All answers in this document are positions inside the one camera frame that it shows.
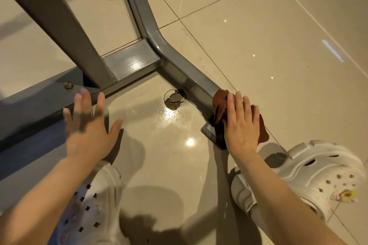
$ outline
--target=bolt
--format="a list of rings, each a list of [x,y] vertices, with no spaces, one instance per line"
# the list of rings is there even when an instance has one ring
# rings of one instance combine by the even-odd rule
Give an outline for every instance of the bolt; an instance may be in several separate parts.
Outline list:
[[[64,86],[64,88],[66,90],[73,90],[74,89],[74,84],[72,84],[71,82],[66,81],[62,85]]]

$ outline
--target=brown cloth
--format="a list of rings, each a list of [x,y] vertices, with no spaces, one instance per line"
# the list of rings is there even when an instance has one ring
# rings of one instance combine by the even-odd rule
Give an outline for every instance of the brown cloth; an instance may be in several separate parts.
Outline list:
[[[225,119],[228,120],[228,90],[219,89],[217,90],[214,98],[212,99],[212,107],[214,111],[214,123],[218,124],[220,120]],[[251,105],[252,117],[254,117],[254,105]],[[265,124],[263,122],[262,115],[260,115],[260,137],[258,138],[258,144],[262,142],[266,142],[270,139],[266,131]]]

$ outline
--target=hand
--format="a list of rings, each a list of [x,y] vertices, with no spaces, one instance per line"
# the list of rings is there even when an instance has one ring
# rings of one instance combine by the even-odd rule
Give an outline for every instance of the hand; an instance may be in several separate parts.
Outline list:
[[[247,96],[235,94],[228,95],[228,121],[224,122],[225,141],[230,154],[235,160],[239,160],[242,154],[256,152],[258,138],[260,137],[260,109],[255,106],[252,118],[251,104]]]
[[[104,125],[105,95],[100,92],[96,110],[92,117],[92,100],[87,89],[74,98],[73,119],[70,110],[63,109],[67,158],[80,161],[88,168],[105,158],[117,141],[122,120],[118,119],[106,133]]]

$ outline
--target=forearm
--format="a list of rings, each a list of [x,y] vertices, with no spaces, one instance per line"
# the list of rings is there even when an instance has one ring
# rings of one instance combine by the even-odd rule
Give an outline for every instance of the forearm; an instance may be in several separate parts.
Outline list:
[[[0,216],[0,244],[47,244],[69,200],[93,165],[70,158],[32,188],[12,209]]]
[[[255,152],[237,160],[276,244],[344,244]]]

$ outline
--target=tile floor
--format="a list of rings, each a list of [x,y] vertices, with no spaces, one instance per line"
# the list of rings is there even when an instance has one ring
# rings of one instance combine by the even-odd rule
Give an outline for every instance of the tile floor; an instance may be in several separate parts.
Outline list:
[[[0,1],[1,97],[74,66],[15,1]],[[67,2],[101,55],[140,37],[127,2]],[[367,162],[368,0],[149,3],[174,48],[220,87],[260,105],[274,137],[260,153],[324,139]],[[126,234],[135,244],[271,244],[232,204],[225,172],[235,164],[200,133],[205,120],[195,106],[165,108],[170,89],[153,74],[108,99],[110,120],[124,119],[114,165],[126,187]],[[61,146],[1,181],[4,192],[22,182],[1,208],[18,201],[63,153]],[[332,207],[328,225],[349,245],[367,244],[367,186],[357,204]]]

